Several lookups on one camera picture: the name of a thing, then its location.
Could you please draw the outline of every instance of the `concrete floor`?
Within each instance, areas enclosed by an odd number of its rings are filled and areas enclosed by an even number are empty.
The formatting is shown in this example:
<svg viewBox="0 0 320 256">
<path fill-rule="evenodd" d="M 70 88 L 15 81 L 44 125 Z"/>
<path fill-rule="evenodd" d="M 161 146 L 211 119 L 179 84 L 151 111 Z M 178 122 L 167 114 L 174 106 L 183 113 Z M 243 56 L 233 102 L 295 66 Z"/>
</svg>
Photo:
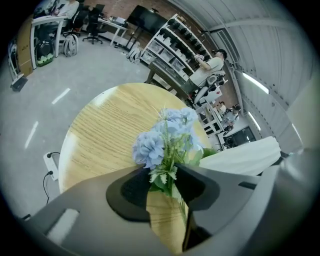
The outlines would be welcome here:
<svg viewBox="0 0 320 256">
<path fill-rule="evenodd" d="M 0 185 L 14 214 L 33 215 L 45 206 L 43 178 L 48 172 L 43 155 L 60 151 L 79 111 L 95 96 L 117 85 L 144 82 L 149 69 L 126 60 L 122 49 L 79 40 L 76 56 L 60 54 L 28 76 L 21 92 L 13 92 L 7 60 L 0 70 Z M 56 104 L 52 101 L 67 88 Z M 38 126 L 28 147 L 35 122 Z M 48 177 L 50 200 L 59 195 L 58 181 Z"/>
</svg>

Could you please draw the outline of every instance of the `wooden tabletop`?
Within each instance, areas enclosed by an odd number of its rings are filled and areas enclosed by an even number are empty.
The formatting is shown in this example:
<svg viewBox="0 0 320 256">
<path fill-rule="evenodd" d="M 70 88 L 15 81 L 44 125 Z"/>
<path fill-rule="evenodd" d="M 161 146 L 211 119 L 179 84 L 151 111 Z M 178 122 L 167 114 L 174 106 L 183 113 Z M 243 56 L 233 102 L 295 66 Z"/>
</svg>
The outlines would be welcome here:
<svg viewBox="0 0 320 256">
<path fill-rule="evenodd" d="M 141 132 L 158 120 L 161 108 L 186 105 L 172 93 L 146 83 L 127 83 L 95 97 L 74 119 L 59 159 L 59 189 L 99 175 L 135 166 L 132 145 Z M 200 141 L 210 147 L 201 124 L 194 124 Z M 185 225 L 179 204 L 160 192 L 149 192 L 147 211 L 151 228 L 173 253 L 182 251 Z"/>
</svg>

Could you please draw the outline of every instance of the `white shirt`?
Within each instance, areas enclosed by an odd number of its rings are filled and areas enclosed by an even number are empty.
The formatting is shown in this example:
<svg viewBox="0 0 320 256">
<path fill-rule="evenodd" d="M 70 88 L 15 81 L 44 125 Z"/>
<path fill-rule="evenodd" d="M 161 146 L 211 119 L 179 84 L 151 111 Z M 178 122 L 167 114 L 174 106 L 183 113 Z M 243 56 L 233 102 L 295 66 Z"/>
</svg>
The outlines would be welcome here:
<svg viewBox="0 0 320 256">
<path fill-rule="evenodd" d="M 230 123 L 232 123 L 232 125 L 234 125 L 235 122 L 238 120 L 239 120 L 239 116 L 234 115 L 231 111 L 231 112 L 228 112 L 224 115 L 224 117 L 222 118 L 221 124 L 222 124 L 223 128 L 226 128 L 228 126 L 228 122 L 230 122 Z"/>
<path fill-rule="evenodd" d="M 227 108 L 225 105 L 221 105 L 220 112 L 226 112 Z"/>
<path fill-rule="evenodd" d="M 196 85 L 200 86 L 213 72 L 219 71 L 224 66 L 224 61 L 219 57 L 214 57 L 206 62 L 211 69 L 205 70 L 199 67 L 189 78 Z"/>
<path fill-rule="evenodd" d="M 67 2 L 59 11 L 58 16 L 66 16 L 70 20 L 77 12 L 79 2 Z"/>
</svg>

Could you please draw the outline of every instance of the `cardboard box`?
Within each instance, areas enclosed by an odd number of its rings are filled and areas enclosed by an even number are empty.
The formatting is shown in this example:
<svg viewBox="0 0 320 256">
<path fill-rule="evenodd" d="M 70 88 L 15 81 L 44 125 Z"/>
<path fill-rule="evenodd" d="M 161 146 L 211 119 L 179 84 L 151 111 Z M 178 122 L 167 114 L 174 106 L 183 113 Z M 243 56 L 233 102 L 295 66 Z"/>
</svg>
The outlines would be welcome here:
<svg viewBox="0 0 320 256">
<path fill-rule="evenodd" d="M 21 73 L 23 73 L 25 77 L 33 72 L 30 52 L 31 22 L 33 19 L 32 17 L 32 15 L 29 16 L 21 25 L 16 41 L 18 66 Z"/>
</svg>

